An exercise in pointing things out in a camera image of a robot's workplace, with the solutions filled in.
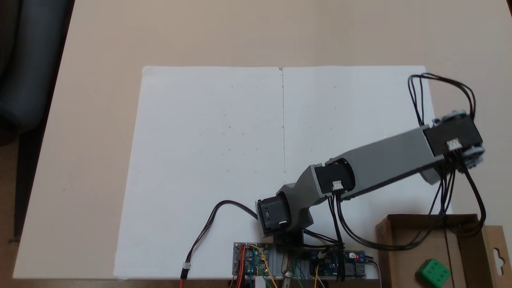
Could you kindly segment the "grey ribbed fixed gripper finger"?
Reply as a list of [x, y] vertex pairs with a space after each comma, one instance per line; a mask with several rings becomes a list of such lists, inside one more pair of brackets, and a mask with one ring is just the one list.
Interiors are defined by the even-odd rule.
[[443, 165], [426, 166], [419, 171], [420, 176], [430, 185], [441, 182], [444, 177]]

